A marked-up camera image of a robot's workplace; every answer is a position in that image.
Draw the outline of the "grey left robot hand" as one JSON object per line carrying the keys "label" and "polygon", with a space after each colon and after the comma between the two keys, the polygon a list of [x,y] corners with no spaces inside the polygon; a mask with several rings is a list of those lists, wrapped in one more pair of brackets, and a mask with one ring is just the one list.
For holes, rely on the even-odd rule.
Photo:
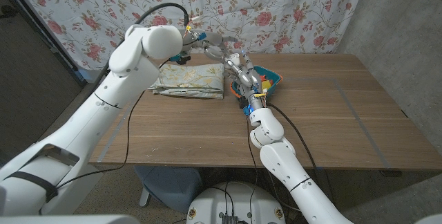
{"label": "grey left robot hand", "polygon": [[222,64],[229,57],[226,43],[238,41],[232,36],[222,36],[216,32],[207,32],[201,29],[185,30],[182,28],[180,33],[183,42],[181,56],[191,58],[191,50],[201,48],[209,59]]}

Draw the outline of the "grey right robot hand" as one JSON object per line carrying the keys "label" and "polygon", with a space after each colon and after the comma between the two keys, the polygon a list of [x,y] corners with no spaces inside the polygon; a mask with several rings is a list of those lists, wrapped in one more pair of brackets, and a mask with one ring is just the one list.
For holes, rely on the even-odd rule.
{"label": "grey right robot hand", "polygon": [[262,93],[262,85],[258,72],[253,67],[250,57],[245,51],[229,55],[224,67],[227,72],[223,75],[236,82],[241,96],[247,99],[250,112],[263,108],[262,99],[257,94]]}

